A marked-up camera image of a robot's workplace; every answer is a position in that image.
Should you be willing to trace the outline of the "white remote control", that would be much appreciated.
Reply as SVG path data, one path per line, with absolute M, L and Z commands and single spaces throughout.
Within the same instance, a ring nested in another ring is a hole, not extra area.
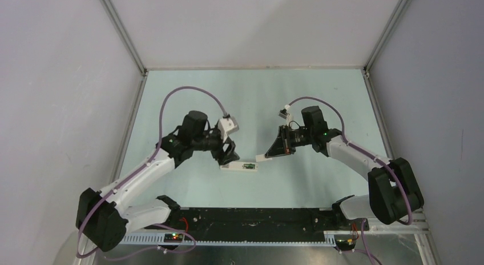
M 244 169 L 243 164 L 245 163 L 253 163 L 256 165 L 255 169 Z M 222 171 L 237 171 L 237 172 L 257 172 L 258 171 L 258 163 L 256 162 L 241 162 L 241 161 L 234 161 L 228 163 L 226 165 L 220 166 Z

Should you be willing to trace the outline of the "green AAA battery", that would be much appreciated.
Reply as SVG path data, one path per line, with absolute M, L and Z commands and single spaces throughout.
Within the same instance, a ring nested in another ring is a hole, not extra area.
M 255 169 L 256 165 L 253 164 L 253 163 L 245 163 L 245 164 L 243 164 L 243 168 L 244 169 Z

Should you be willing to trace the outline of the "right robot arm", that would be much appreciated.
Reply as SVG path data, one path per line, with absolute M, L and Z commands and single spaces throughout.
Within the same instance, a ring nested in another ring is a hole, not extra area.
M 333 204 L 335 227 L 346 230 L 360 218 L 377 218 L 387 225 L 412 223 L 410 214 L 422 208 L 425 201 L 406 159 L 379 156 L 345 139 L 342 131 L 328 127 L 318 106 L 302 109 L 301 115 L 304 124 L 294 129 L 288 109 L 280 111 L 287 123 L 278 127 L 275 141 L 258 161 L 292 155 L 298 147 L 311 146 L 315 152 L 348 166 L 368 183 L 368 194 L 348 196 Z

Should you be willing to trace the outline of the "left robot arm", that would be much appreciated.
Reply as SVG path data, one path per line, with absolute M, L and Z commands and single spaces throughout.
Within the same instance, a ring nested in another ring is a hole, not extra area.
M 81 193 L 76 216 L 79 238 L 87 238 L 95 250 L 107 252 L 138 229 L 159 223 L 169 229 L 178 226 L 180 212 L 169 197 L 157 197 L 138 206 L 132 204 L 134 199 L 196 151 L 209 151 L 221 166 L 239 160 L 229 137 L 238 130 L 236 119 L 230 115 L 210 127 L 205 113 L 190 111 L 173 132 L 162 137 L 138 169 L 98 191 L 88 188 Z

